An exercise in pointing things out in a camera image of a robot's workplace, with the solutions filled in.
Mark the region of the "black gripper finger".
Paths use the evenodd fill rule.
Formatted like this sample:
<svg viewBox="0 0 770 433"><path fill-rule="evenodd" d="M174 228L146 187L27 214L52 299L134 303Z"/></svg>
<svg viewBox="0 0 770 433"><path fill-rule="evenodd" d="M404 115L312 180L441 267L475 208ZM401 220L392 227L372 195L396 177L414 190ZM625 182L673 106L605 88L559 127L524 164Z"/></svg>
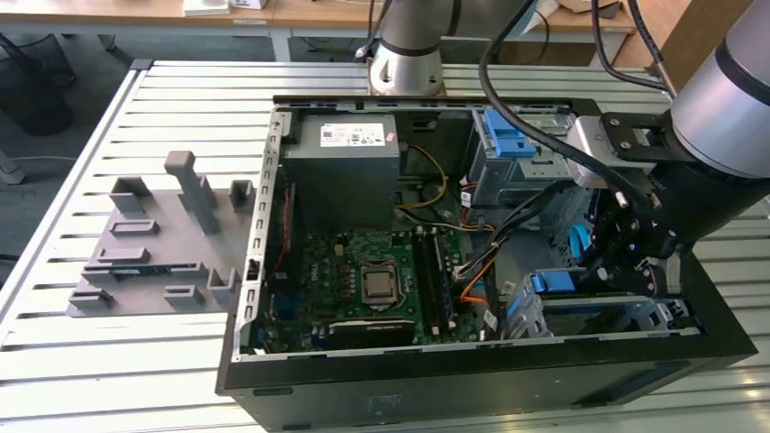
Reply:
<svg viewBox="0 0 770 433"><path fill-rule="evenodd" d="M608 272L619 263L620 253L637 232L637 218L631 207L615 198L595 198L589 207L592 242L580 257L581 280L597 279L600 268Z"/></svg>
<svg viewBox="0 0 770 433"><path fill-rule="evenodd" d="M671 239L648 218L637 218L637 232L619 256L619 263L605 272L612 289L665 289L665 258Z"/></svg>

